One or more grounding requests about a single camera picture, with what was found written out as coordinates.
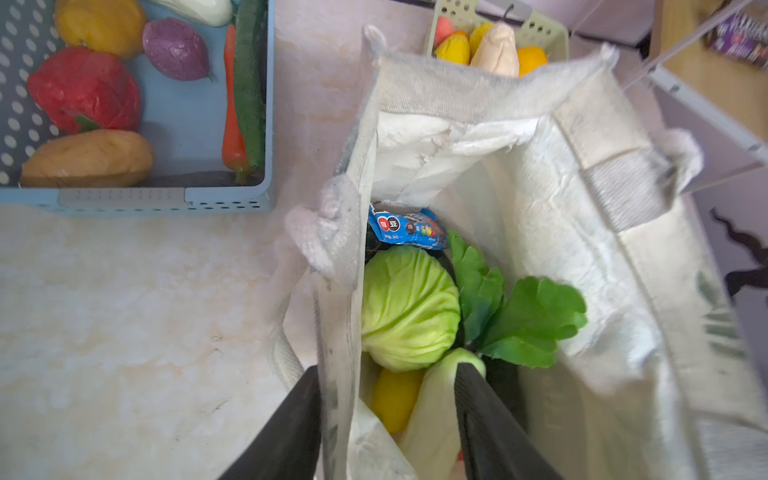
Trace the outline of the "white daikon radish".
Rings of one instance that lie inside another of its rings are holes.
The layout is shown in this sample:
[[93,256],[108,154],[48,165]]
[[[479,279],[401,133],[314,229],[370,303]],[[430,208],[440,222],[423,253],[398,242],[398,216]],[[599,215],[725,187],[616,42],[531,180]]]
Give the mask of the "white daikon radish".
[[574,287],[546,277],[525,277],[508,287],[501,271],[457,232],[449,232],[448,241],[463,345],[427,370],[398,443],[420,479],[448,479],[457,461],[464,462],[454,399],[460,363],[473,364],[484,379],[488,359],[549,368],[559,341],[575,337],[588,322],[586,302]]

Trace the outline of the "green cabbage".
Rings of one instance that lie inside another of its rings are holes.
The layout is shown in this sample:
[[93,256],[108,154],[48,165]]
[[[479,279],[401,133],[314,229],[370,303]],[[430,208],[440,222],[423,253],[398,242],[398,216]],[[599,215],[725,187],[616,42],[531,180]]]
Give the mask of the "green cabbage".
[[425,369],[453,346],[461,320],[454,280],[427,251],[395,246],[365,266],[362,351],[395,373]]

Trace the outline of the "yellow lemon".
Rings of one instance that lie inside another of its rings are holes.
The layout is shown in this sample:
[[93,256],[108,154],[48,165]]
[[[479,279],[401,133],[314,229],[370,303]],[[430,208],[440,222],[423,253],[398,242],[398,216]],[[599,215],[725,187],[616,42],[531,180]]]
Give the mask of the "yellow lemon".
[[373,388],[371,410],[390,434],[398,434],[407,427],[424,375],[425,370],[381,370]]

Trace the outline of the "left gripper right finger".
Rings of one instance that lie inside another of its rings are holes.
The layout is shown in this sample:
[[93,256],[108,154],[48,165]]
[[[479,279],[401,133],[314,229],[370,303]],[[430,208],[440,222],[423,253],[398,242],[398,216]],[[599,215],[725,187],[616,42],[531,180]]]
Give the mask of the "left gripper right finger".
[[457,366],[454,399],[467,478],[562,480],[473,364]]

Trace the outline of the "blue candy bag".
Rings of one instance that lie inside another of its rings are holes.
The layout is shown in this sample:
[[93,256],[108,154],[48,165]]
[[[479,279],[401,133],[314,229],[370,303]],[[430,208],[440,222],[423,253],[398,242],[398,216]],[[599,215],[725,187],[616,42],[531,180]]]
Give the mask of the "blue candy bag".
[[393,213],[371,204],[369,226],[376,238],[389,245],[410,245],[425,250],[445,250],[448,235],[429,209]]

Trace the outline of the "cream canvas grocery bag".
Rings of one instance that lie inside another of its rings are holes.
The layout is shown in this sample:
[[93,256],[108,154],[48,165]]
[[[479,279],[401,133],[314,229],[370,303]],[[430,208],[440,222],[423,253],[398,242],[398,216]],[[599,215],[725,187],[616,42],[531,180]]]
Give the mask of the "cream canvas grocery bag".
[[414,470],[359,408],[370,203],[427,207],[508,279],[583,295],[556,364],[522,374],[532,439],[568,479],[763,479],[767,408],[683,189],[692,136],[646,132],[610,46],[520,79],[396,53],[363,30],[367,91],[335,175],[286,228],[318,280],[328,479]]

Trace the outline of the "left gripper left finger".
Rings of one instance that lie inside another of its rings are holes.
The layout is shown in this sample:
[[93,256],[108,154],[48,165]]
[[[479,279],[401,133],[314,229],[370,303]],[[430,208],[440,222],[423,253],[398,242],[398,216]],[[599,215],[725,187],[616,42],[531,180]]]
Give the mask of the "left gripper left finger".
[[315,475],[321,447],[318,370],[310,367],[223,479],[306,480]]

